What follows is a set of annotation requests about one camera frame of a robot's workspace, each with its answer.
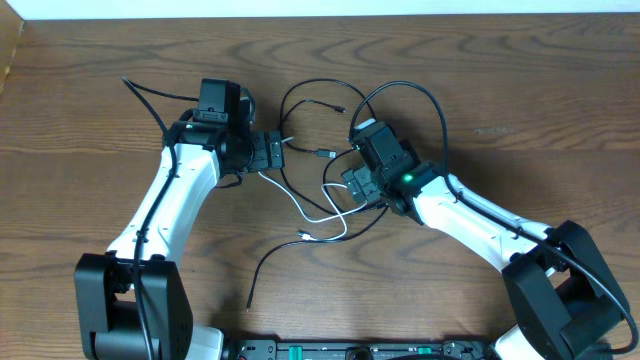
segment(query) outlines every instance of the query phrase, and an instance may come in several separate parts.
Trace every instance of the wooden table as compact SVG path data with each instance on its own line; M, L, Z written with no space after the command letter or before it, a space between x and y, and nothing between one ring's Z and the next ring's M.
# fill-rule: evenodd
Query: wooden table
M82 356L75 264L119 235L160 156L160 131L121 75L196 96L203 77L228 78L251 89L262 129L301 80L335 77L364 92L420 83L447 114L452 171L519 215L589 229L640 318L640 15L29 22L11 71L0 105L0 358ZM288 105L303 98L350 112L359 101L320 84ZM149 100L168 123L188 106ZM441 159L437 114L420 93L393 89L373 105L422 159ZM344 150L349 120L305 105L286 130L300 145ZM291 182L323 201L326 159L285 156ZM343 160L330 179L357 162ZM374 216L351 218L352 231ZM514 323L497 271L391 213L357 240L277 252L245 312L259 258L301 228L321 236L340 225L304 223L257 176L211 194L181 268L195 319L232 333L362 340L494 339ZM624 324L608 335L628 338Z

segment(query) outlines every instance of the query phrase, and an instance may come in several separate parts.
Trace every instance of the white cable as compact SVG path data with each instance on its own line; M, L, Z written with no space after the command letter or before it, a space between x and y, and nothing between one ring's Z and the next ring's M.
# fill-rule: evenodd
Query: white cable
M293 200L293 202L294 202L294 203L296 204L296 206L298 207L298 210L300 210L300 214L302 214L302 216L304 217L304 219L305 219L305 220L307 220L307 221L308 221L308 222L310 222L310 223L314 223L314 224L316 224L316 223L321 223L321 222L325 222L325 221L328 221L328 220L333 220L333 219L335 219L335 218L339 218L339 217L340 217L340 215L341 215L341 214L340 214L340 212L339 212L338 210L336 210L336 214L337 214L337 215L329 216L329 217L326 217L326 218L323 218L323 219L311 219L311 218L309 218L309 216L304 212L304 210L302 210L302 207L300 207L300 203L298 203L298 200L295 198L295 196L293 196L293 194L291 194L291 193L289 192L289 190L287 190L284 186L280 185L280 183L279 183L279 182L277 182L277 181L273 180L273 179L271 178L271 176L269 176L269 175L267 175L267 174L264 174L262 171L258 171L258 175L262 176L262 178L263 178L263 179L265 179L265 180L267 180L268 182L270 182L270 183L274 184L275 186L279 187L282 191L284 191L285 193L287 193L287 195L289 195L289 197L291 198L291 200ZM329 183L329 184L323 184L323 185L322 185L322 189L324 189L324 185L329 185L329 186L339 186L339 187L346 188L346 186L345 186L345 185L342 185L342 184ZM331 203L331 200L330 200L329 196L328 196L326 193L325 193L325 196L327 197L327 200L329 200L329 203ZM365 201L365 203L364 203L363 205L361 205L361 206L359 206L359 207L357 207L357 208L355 208L355 209L352 209L352 210L349 210L349 211L343 212L343 213L342 213L342 215L344 216L344 215L349 215L349 214L351 214L351 213L354 213L354 212L356 212L356 211L358 211L358 210L362 209L362 208L363 208L363 207L365 207L366 205L367 205L367 202Z
M333 202L333 200L331 200L331 197L329 196L329 194L327 193L326 187L327 186L337 186L337 187L342 187L342 188L346 188L345 185L343 184L336 184L336 183L328 183L328 184L322 184L322 186L320 187L320 189L322 190L322 193L324 194L324 196L327 198L327 201L329 201L329 204L331 204L331 207L333 207L333 209L336 211L337 215L333 215L333 216L329 216L327 218L324 219L319 219L319 220L315 220L315 219L310 219L307 214L304 212L304 210L302 210L302 207L300 207L300 204L298 203L298 200L293 196L293 194L291 194L289 192L289 190L285 189L284 186L280 185L280 183L278 183L277 181L273 180L270 176L263 174L261 171L258 171L258 174L265 180L269 181L270 183L276 185L277 187L280 188L280 190L284 191L287 195L289 195L289 197L291 198L291 200L293 200L293 203L296 204L296 206L298 207L298 210L300 210L300 213L302 214L302 216L305 218L305 220L311 222L311 223L319 223L319 222L324 222L327 220L331 220L331 219L335 219L337 217L340 218L340 220L342 221L342 225L343 225L343 232L340 235L331 237L331 238L326 238L326 239L316 239L313 236L311 236L311 234L306 233L306 232L299 232L298 235L300 237L302 237L302 240L313 240L313 241L325 241L325 240L335 240L338 239L342 236L344 236L347 231L349 230L348 226L347 226L347 222L344 219L344 216L347 214L351 214L354 213L362 208L364 208L365 206L367 206L367 201L365 200L364 204L360 205L359 207L346 211L344 213L340 212L338 210L338 207L336 206L336 204Z

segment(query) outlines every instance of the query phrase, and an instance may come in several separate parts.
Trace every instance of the white wall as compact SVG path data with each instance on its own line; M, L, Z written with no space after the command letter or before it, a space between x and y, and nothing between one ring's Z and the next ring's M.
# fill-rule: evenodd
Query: white wall
M8 0L25 20L639 12L640 0Z

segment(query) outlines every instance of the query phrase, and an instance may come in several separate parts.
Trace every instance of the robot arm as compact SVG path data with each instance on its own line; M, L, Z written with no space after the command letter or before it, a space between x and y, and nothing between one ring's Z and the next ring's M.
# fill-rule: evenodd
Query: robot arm
M173 261L179 268L198 210L220 178L220 164L215 150L206 150L195 144L178 143L174 146L178 158L177 176L151 220L148 242L143 247L141 259L162 257L166 261ZM131 222L111 243L107 252L114 252L120 259L133 259L136 232L169 176L170 169L171 156L169 148L165 147L160 168L147 195Z
M222 333L193 325L178 267L198 210L220 178L241 179L244 173L284 166L280 133L249 131L255 105L250 96L241 98L241 91L228 81L203 80L198 108L188 113L194 121L181 119L165 135L160 168L131 222L106 254L84 254L78 262L76 299L87 358L145 357L136 304L120 301L117 294L132 286L137 232L171 174L169 147L176 151L177 173L151 219L140 263L153 354L160 359L221 358ZM355 130L351 140L365 166L342 176L356 203L382 199L394 213L451 235L502 273L517 325L492 344L493 355L576 359L621 320L619 308L600 287L512 229L588 265L628 312L622 290L579 225L568 221L553 229L500 208L440 166L421 163L410 144L398 142L384 122L367 121ZM463 192L464 201L451 189ZM548 276L567 269L569 278L554 288Z
M421 163L384 122L357 127L353 144L365 166L342 177L356 202L381 198L394 213L449 234L502 273L518 323L492 345L502 359L576 359L622 320L600 286L522 234L588 266L629 311L591 236L578 224L567 221L553 229L500 208L439 165ZM569 278L554 288L548 277L568 269Z
M187 110L166 132L158 173L138 211L106 254L84 254L74 273L80 333L89 359L145 358L140 304L118 294L132 288L134 252L143 220L160 202L146 229L140 256L141 301L157 359L213 359L222 350L218 329L194 326L178 267L198 211L225 175L284 166L280 133L252 132L255 104L246 89L203 79L197 109ZM159 198L167 176L175 175Z

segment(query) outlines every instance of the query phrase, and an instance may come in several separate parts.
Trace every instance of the black cable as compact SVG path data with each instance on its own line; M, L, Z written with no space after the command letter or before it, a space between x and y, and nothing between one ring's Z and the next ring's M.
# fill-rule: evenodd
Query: black cable
M256 118L256 100L253 98L253 95L251 95L251 91L249 91L249 89L242 88L242 91L244 91L245 95L247 95L247 98L249 98L249 103L251 104L249 118L253 121Z
M326 102L313 100L313 99L300 100L295 105L293 105L291 107L291 109L289 109L289 111L287 111L285 116L280 120L280 123L278 124L278 131L280 131L280 135L282 136L283 139L286 138L286 136L284 135L284 129L283 129L284 122L287 121L287 119L289 118L289 115L291 115L293 110L295 110L298 106L300 106L302 104L306 104L306 103L312 103L312 104L318 104L318 105L326 106L326 107L331 108L331 109L335 110L336 112L339 112L339 113L342 113L342 114L347 112L347 110L342 106L331 105L331 104L327 104ZM299 151L299 152L304 152L304 153L309 153L309 154L315 154L317 152L316 150L309 150L309 149L303 149L301 147L297 147L297 146L291 144L291 141L287 141L285 143L285 145L287 145L290 149L293 149L293 150Z
M142 222L142 226L140 226L140 230L138 230L136 233L136 247L133 255L133 291L136 298L136 304L138 306L138 317L140 319L140 326L142 328L142 334L144 337L145 346L147 348L147 357L151 360L154 359L153 343L151 340L151 333L149 331L149 324L147 323L147 314L144 309L144 302L142 301L142 274L140 272L140 257L142 256L142 244L147 241L146 237L147 230L149 230L149 223L151 222L153 215L160 205L162 198L169 189L169 185L171 185L171 182L173 181L176 170L178 168L176 150L173 148L173 146L169 146L169 152L171 153L171 169L169 170L167 180L165 181L164 185L162 185L158 196L153 201L151 208L149 208L149 212L147 213L147 216L145 216L144 221Z
M316 100L305 99L305 100L298 101L298 102L297 102L297 103L296 103L296 104L295 104L295 105L294 105L294 106L293 106L293 107L292 107L292 108L287 112L287 114L283 116L283 114L284 114L284 104L285 104L285 102L287 101L287 97L289 96L289 94L291 94L291 92L292 92L294 89L296 89L297 87L299 87L299 86L302 86L302 85L304 85L304 84L314 83L314 82L332 82L332 83L336 83L336 84L338 84L338 85L342 85L342 86L348 87L349 89L352 89L353 91L355 91L356 93L358 93L358 95L360 95L363 99L365 98L365 95L364 95L364 94L362 93L362 91L360 91L357 87L355 87L355 86L353 86L353 85L351 85L351 84L349 84L349 83L346 83L346 82L344 82L344 81L337 80L337 79L329 79L329 78L314 78L314 79L309 79L309 80L305 80L305 81L299 82L299 83L297 83L297 84L293 85L293 86L292 86L292 87L291 87L291 88L290 88L290 89L285 93L284 97L282 98L282 102L280 103L280 122L279 122L279 124L278 124L278 130L280 131L280 133L281 133L281 134L283 134L283 124L284 124L284 122L286 121L286 119L289 117L289 114L291 114L291 112L292 112L295 108L297 108L298 106L300 106L300 105L304 104L305 102L313 102L313 103L316 103L316 104L319 104L319 105L328 106L328 107L331 107L331 108L333 108L334 110L338 111L338 109L336 109L336 106L334 106L334 105L330 105L330 104L323 103L323 102L316 101ZM371 112L371 116L375 118L375 117L376 117L376 113L375 113L375 111L373 110L373 107L372 107L368 102L367 102L367 106L369 107L369 111ZM286 142L285 144L286 144L288 147L290 147L291 149L296 150L296 151L306 152L306 153L315 153L315 151L314 151L314 150L309 150L309 149L299 148L299 147L296 147L295 145L289 144L289 142ZM331 215L331 216L336 215L336 213L335 213L335 212L333 212L333 211L331 211L331 210L329 210L329 209L326 209L326 208L325 208L325 207L323 207L322 205L320 205L320 204L316 203L315 201L313 201L313 200L309 199L308 197L306 197L306 196L304 196L302 193L300 193L298 190L296 190L296 189L293 187L293 185L291 185L291 184L289 183L289 179L287 179L287 175L284 173L284 170L283 170L283 169L280 169L280 175L282 175L282 180L284 181L285 186L286 186L286 187L287 187L287 188L288 188L292 193L296 194L296 195L297 195L297 196L299 196L302 200L304 200L304 201L306 201L307 203L311 204L312 206L314 206L315 208L319 209L320 211L322 211L322 212L324 212L324 213L326 213L326 214L328 214L328 215ZM351 214L349 214L349 215L352 215L352 214L360 214L360 213L362 213L362 212L369 211L369 210L371 210L371 209L373 208L373 207L368 208L369 206L371 206L371 205L368 205L367 207L365 207L365 208L363 208L363 209L361 209L361 210L359 210L359 211L356 211L356 212L354 212L354 213L351 213Z
M580 272L584 276L588 277L593 283L595 283L598 287L600 287L602 289L602 291L604 292L605 296L616 306L616 308L618 308L618 310L622 314L622 317L626 320L627 324L629 325L629 330L631 331L631 341L629 342L629 344L627 346L624 346L624 347L619 348L619 349L602 350L602 352L607 353L607 354L621 355L621 354L627 354L627 353L633 351L633 349L635 349L636 346L638 345L638 337L639 337L638 336L638 327L637 327L637 325L635 323L635 320L633 319L633 316L631 315L631 313L629 311L627 311L627 309L625 309L625 307L622 305L622 302L617 298L617 296L614 295L613 292L607 286L605 286L604 281L602 281L602 279L600 279L600 277L592 269L590 269L588 266L583 264L581 261L579 261L577 259L574 259L571 256L569 256L569 255L563 253L562 251L556 249L553 245L549 244L548 242L546 242L544 240L540 240L537 237L535 237L534 235L527 233L522 228L515 227L512 224L510 224L510 223L508 223L508 222L506 222L506 221L504 221L504 220L502 220L502 219L490 214L489 212L485 211L484 209L480 208L479 206L476 206L472 202L470 202L467 199L465 199L464 194L463 194L462 191L457 191L453 187L453 185L451 184L451 181L449 180L449 144L448 144L448 134L447 134L447 120L446 120L446 118L444 116L442 108L440 107L440 104L436 100L435 96L433 96L433 94L431 94L431 92L429 92L429 90L425 89L424 87L422 87L422 86L420 86L418 84L415 84L415 83L412 83L412 82L409 82L409 81L391 81L391 82L388 82L388 83L378 87L373 92L371 92L371 94L369 94L362 101L362 103L360 103L360 105L358 106L356 111L353 113L353 118L351 119L351 125L349 126L349 140L353 139L353 130L354 130L355 121L356 121L356 118L358 117L358 114L360 113L360 111L364 107L364 105L368 104L368 102L371 101L371 99L373 99L373 97L376 96L377 94L379 94L381 91L383 91L384 89L389 88L391 86L408 86L408 87L412 87L414 89L417 89L417 90L421 91L423 94L425 94L425 95L427 95L427 97L429 97L429 99L431 100L431 102L435 106L436 110L438 111L438 115L440 117L440 124L442 126L442 148L443 148L443 152L444 152L444 155L443 155L443 158L444 158L444 161L443 161L444 162L444 164L443 164L444 181L445 181L445 184L447 185L447 188L451 192L451 194L455 196L456 200L462 202L464 205L466 205L470 209L476 211L480 215L486 217L487 219L490 219L491 221L499 224L500 226L503 226L504 228L508 229L509 231L512 231L514 234L517 234L518 236L522 236L523 238L525 238L525 239L527 239L529 241L532 241L535 244L537 244L538 246L540 246L540 247L544 248L545 250L551 252L557 258L559 258L560 260L566 262L567 264L569 264L570 266L575 268L578 272Z
M178 121L189 121L193 117L193 109L185 110L178 118Z
M149 112L151 113L151 116L153 116L153 118L156 120L156 122L158 123L158 126L160 126L160 129L162 130L162 135L166 135L167 134L167 127L164 125L164 123L162 122L162 119L160 119L160 115L158 115L158 113L154 110L154 108L151 106L151 104L149 104L149 102L147 101L147 99L145 99L139 92L138 90L135 89L135 87L133 86L133 83L131 81L129 81L129 79L127 79L126 76L123 76L120 78L122 80L122 82L127 85L127 87L129 88L129 90L131 90L131 92L133 93L133 95L135 95L138 100L140 100L140 102L142 103L142 105L144 105L144 107L147 108L147 110L149 110Z
M236 181L229 183L227 185L216 186L216 189L228 189L228 188L242 185L242 175L240 173L236 173L236 178L237 178Z
M148 87L136 84L133 81L129 81L129 83L131 83L132 86L137 87L138 89L140 89L142 91L146 91L146 92L154 94L154 95L164 96L164 97L168 97L170 99L176 99L176 100L186 100L186 101L195 101L195 102L200 101L200 99L195 98L195 97L191 97L191 96L174 95L174 94L169 94L169 93L165 93L165 92L158 91L158 90L149 89Z
M286 247L294 246L294 245L302 245L302 244L332 244L332 243L339 243L339 242L355 239L358 236L360 236L360 235L364 234L365 232L367 232L369 229L371 229L371 227L373 227L373 225L375 225L382 218L382 216L387 212L388 209L389 209L389 206L386 206L384 208L384 210L382 210L382 212L375 219L373 219L373 221L371 223L369 223L369 225L365 226L362 230L358 231L355 234L345 235L345 236L342 236L342 237L334 239L334 240L298 240L298 241L291 241L291 242L288 242L288 243L280 244L280 245L274 247L273 249L269 250L266 254L264 254L262 259L260 259L260 262L258 263L258 266L256 267L256 270L253 273L253 282L251 283L251 291L249 291L249 298L247 299L247 311L249 311L249 309L251 308L251 302L253 301L253 293L254 293L255 288L256 288L256 282L258 281L258 273L260 273L260 268L262 267L262 264L265 262L265 260L267 260L267 258L271 254L273 254L274 252L276 252L276 251L278 251L278 250L280 250L282 248L286 248Z
M251 156L249 156L249 160L247 160L247 163L244 164L244 167L247 169L247 171L249 171L249 165L251 165L251 163L253 162L253 157L256 154L256 148L255 146L253 146L253 142L251 141L250 138L246 137L244 141L246 141L246 143L249 144L249 150L251 151Z
M133 92L133 94L136 95L136 97L149 110L151 115L154 117L154 119L162 129L163 134L166 135L167 128L164 126L162 119L160 119L160 116L153 109L151 104L149 104L149 102L134 88L133 83L131 83L131 81L129 81L126 77L123 76L122 81L129 88L129 90L131 90L131 92ZM180 118L182 119L183 117L187 117L188 116L187 114L188 114L188 110L185 111L185 113L183 113L183 115ZM147 241L146 236L147 236L147 231L149 230L149 224L151 223L151 220L153 219L153 215L158 209L158 206L160 206L160 203L162 202L162 198L164 197L167 190L169 189L169 186L171 185L171 182L173 181L173 178L175 177L175 174L178 170L178 157L176 155L176 150L173 147L173 145L167 145L167 147L169 148L169 153L171 154L171 169L169 169L167 180L162 185L162 188L160 189L158 196L156 196L155 200L153 201L153 204L151 204L151 207L147 212L147 215L142 221L142 225L140 226L140 229L136 232L136 245L135 245L135 250L133 255L133 265L132 265L133 287L134 287L133 290L134 290L135 299L136 299L136 306L138 308L138 317L140 320L140 327L142 329L142 335L143 335L143 339L144 339L144 343L147 351L147 357L149 358L149 360L154 359L153 342L151 338L151 332L149 330L149 324L147 322L147 313L145 311L144 302L142 300L142 274L140 271L140 258L142 256L142 245Z
M331 164L333 164L336 160L340 159L342 156L347 155L348 153L352 152L354 149L349 149L346 151L341 152L340 154L338 154L336 157L334 157L333 159L331 159L328 163L327 166L324 167L324 171L322 172L322 184L326 184L327 183L327 171L329 170L329 166L331 166ZM333 204L336 206L336 208L338 209L338 211L340 212L345 212L344 210L342 210L340 208L340 206L338 206L336 204L335 201L333 201L333 198L331 197L331 194L329 194L329 191L327 191L327 196L329 197L329 200L331 200L331 202L333 202ZM353 212L351 214L348 215L352 215L352 214L362 214L364 212L373 210L378 208L378 206L380 206L380 204L382 203L382 200L376 201L372 204L369 204L367 206L365 206L364 208L360 209L360 211L356 211Z

